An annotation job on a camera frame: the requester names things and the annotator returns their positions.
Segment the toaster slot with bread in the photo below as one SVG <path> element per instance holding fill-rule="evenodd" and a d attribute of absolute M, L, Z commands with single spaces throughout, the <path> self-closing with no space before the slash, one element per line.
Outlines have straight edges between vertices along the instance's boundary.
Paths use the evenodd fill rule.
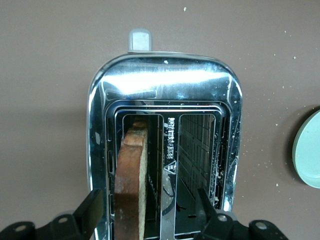
<path fill-rule="evenodd" d="M 198 188 L 230 211 L 241 106 L 237 78 L 212 58 L 134 53 L 103 66 L 88 104 L 89 187 L 105 203 L 95 238 L 193 239 Z"/>

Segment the silver toaster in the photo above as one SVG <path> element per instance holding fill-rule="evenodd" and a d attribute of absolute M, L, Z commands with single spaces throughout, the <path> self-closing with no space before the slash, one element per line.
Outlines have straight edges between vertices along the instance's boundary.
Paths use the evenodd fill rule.
<path fill-rule="evenodd" d="M 88 184 L 104 192 L 95 238 L 114 239 L 117 156 L 136 115 L 148 118 L 151 131 L 144 238 L 193 239 L 201 231 L 198 188 L 216 209 L 231 211 L 242 104 L 236 75 L 214 58 L 140 52 L 106 63 L 90 86 L 87 111 Z"/>

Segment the bread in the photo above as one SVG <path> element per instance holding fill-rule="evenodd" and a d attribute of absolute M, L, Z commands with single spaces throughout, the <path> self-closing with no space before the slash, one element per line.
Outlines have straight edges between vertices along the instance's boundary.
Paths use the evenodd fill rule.
<path fill-rule="evenodd" d="M 146 217 L 148 122 L 136 118 L 118 154 L 114 184 L 116 240 L 143 240 Z"/>

